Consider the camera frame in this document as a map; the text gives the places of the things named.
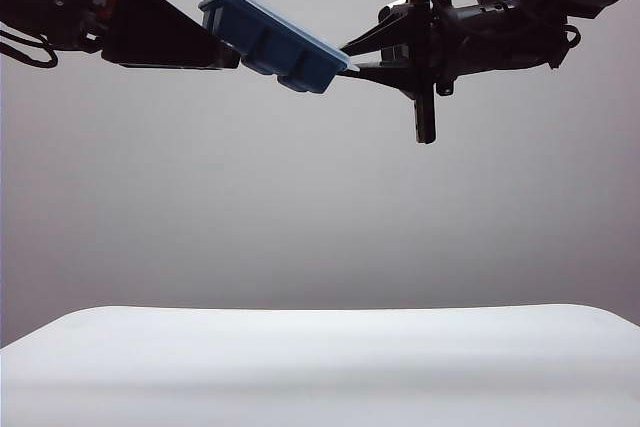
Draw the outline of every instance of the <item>gray backdrop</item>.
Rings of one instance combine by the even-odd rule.
[[[268,1],[340,44],[392,0]],[[640,322],[639,7],[577,21],[560,71],[461,80],[431,147],[365,82],[4,59],[4,343],[107,304],[570,302]]]

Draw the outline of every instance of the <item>white tabletop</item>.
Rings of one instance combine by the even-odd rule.
[[[640,426],[640,328],[588,307],[105,307],[1,352],[11,427]]]

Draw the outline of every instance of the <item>metal bracket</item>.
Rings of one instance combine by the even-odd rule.
[[[355,56],[407,46],[406,58],[358,64],[360,72],[345,71],[340,75],[395,87],[413,98],[417,140],[422,144],[436,140],[434,75],[428,63],[432,20],[431,0],[407,0],[406,4],[394,6],[377,26],[342,47],[343,52]]]

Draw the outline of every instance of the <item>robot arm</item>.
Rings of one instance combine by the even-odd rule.
[[[418,142],[435,141],[433,88],[454,92],[463,75],[548,64],[557,68],[581,36],[568,17],[594,19],[619,0],[407,0],[384,7],[379,24],[349,42],[355,56],[381,52],[382,61],[340,75],[402,90],[416,105]]]
[[[127,67],[219,69],[238,66],[239,55],[166,0],[0,0],[0,20],[43,48],[48,62],[35,61],[0,44],[0,51],[36,67],[54,67],[55,50],[102,51]]]

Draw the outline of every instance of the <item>blue ice cube tray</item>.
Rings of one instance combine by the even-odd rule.
[[[203,26],[242,56],[242,63],[297,92],[323,93],[338,72],[357,69],[327,45],[256,0],[203,0]]]

